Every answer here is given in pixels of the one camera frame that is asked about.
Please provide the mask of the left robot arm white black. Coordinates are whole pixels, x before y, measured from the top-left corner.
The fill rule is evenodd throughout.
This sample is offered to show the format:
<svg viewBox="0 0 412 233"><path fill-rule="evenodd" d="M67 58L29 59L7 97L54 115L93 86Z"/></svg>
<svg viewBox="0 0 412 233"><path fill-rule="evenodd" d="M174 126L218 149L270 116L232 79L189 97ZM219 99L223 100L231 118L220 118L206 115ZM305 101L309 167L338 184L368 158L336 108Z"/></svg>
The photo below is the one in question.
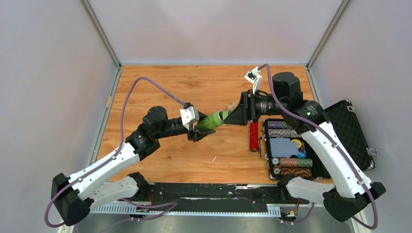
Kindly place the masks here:
<svg viewBox="0 0 412 233"><path fill-rule="evenodd" d="M184 105L177 118L168 118L164 107L154 106L138 128L128 137L122 136L120 145L104 158L71 175L57 174L52 180L47 210L54 206L62 223L72 226L81 222L91 210L115 200L130 197L144 200L149 188L140 173L132 173L118 182L110 183L108 179L154 153L160 148L162 138L185 134L189 141L197 142L215 133L222 123L220 113L207 116L190 103Z"/></svg>

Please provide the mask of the red glitter tube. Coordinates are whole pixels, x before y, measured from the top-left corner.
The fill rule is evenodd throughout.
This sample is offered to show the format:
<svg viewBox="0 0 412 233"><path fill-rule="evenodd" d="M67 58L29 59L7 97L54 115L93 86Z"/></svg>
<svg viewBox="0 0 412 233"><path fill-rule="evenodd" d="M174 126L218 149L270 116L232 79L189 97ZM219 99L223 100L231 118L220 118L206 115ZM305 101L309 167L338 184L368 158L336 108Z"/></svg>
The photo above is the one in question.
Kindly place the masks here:
<svg viewBox="0 0 412 233"><path fill-rule="evenodd" d="M258 145L258 123L250 121L249 123L249 150L251 152L257 152Z"/></svg>

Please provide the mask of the blue playing card deck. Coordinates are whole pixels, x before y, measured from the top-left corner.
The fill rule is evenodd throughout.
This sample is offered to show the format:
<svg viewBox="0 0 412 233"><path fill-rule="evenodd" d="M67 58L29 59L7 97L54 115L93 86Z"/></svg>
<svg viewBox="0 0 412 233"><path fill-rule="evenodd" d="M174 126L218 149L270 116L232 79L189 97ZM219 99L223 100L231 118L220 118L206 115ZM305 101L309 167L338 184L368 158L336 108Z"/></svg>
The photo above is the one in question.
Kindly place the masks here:
<svg viewBox="0 0 412 233"><path fill-rule="evenodd" d="M290 158L299 154L297 143L289 138L270 138L269 145L273 157Z"/></svg>

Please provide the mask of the green purple chip row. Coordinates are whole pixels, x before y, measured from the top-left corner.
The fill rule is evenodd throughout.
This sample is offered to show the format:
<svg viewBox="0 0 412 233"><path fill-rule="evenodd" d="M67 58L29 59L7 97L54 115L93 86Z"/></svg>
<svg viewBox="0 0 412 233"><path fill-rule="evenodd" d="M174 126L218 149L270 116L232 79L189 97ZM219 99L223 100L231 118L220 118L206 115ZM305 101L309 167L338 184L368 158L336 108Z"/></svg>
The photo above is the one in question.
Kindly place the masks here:
<svg viewBox="0 0 412 233"><path fill-rule="evenodd" d="M301 138L301 135L284 121L268 121L267 130L268 136L272 138Z"/></svg>

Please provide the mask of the black poker chip case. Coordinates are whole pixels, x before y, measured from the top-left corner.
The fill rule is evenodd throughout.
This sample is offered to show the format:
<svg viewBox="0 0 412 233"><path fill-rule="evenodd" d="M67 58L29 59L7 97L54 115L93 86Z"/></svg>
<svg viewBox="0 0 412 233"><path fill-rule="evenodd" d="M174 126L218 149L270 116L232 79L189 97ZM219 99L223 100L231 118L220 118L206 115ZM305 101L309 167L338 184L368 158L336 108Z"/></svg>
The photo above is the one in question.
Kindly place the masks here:
<svg viewBox="0 0 412 233"><path fill-rule="evenodd" d="M367 144L358 118L355 114L352 103L348 99L344 99L332 106L326 108L330 121L333 125L334 131L339 138L342 145L346 148L353 161L362 171L369 171L376 167L375 161L369 153L370 147ZM267 130L268 121L284 121L283 119L266 119L263 122L263 136L265 139L265 147L267 152L269 178L271 180L281 180L282 176L276 176L273 173L274 166L271 159L274 158L271 155L269 139ZM298 145L299 154L292 156L291 158L308 158L313 161L311 168L312 177L307 178L310 180L317 179L329 179L330 175L318 158L317 154L310 147L308 142L302 138L289 138L291 141L295 141Z"/></svg>

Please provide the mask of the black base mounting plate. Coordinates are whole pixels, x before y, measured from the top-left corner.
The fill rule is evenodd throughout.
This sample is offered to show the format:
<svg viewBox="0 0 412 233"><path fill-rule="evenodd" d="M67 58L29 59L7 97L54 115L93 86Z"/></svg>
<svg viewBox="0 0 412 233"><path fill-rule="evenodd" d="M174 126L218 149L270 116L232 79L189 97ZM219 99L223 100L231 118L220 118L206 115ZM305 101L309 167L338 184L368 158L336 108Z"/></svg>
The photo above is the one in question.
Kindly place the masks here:
<svg viewBox="0 0 412 233"><path fill-rule="evenodd" d="M269 204L308 204L295 199L276 184L153 183L129 198L159 205L176 202L176 212L263 213Z"/></svg>

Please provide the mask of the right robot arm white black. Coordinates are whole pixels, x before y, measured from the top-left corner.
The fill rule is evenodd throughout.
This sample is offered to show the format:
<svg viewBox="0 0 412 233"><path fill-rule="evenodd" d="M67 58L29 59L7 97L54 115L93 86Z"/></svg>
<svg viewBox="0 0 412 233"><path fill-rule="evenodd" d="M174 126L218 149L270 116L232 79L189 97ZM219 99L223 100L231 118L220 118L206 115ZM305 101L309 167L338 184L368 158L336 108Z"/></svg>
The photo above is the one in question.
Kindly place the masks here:
<svg viewBox="0 0 412 233"><path fill-rule="evenodd" d="M290 72L269 75L271 91L264 95L259 92L263 80L259 71L248 71L245 79L253 88L242 92L237 107L225 123L245 126L260 116L283 116L312 148L333 179L332 184L324 184L288 175L278 182L278 198L286 203L298 198L320 204L340 222L354 218L368 205L376 212L375 201L385 193L385 187L371 181L356 165L322 106L303 98L299 79Z"/></svg>

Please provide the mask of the green pill bottle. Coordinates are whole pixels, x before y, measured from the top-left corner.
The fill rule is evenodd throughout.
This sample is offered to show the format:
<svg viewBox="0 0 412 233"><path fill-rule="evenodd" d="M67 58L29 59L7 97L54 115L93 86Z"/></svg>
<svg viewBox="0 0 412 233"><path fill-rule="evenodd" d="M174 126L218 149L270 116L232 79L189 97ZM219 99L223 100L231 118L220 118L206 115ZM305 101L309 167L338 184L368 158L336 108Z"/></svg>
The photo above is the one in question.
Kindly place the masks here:
<svg viewBox="0 0 412 233"><path fill-rule="evenodd" d="M199 121L197 126L201 130L214 130L223 125L223 111L216 111Z"/></svg>

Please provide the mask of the orange black chip row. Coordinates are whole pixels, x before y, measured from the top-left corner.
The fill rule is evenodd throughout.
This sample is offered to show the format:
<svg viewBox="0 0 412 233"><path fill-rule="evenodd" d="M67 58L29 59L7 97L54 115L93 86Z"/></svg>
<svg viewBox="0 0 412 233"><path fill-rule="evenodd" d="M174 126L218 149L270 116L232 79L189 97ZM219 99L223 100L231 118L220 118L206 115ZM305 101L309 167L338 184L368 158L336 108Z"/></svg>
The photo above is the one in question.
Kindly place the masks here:
<svg viewBox="0 0 412 233"><path fill-rule="evenodd" d="M313 161L308 158L285 158L275 157L271 159L273 173L276 176L288 176L295 174L303 178L311 178Z"/></svg>

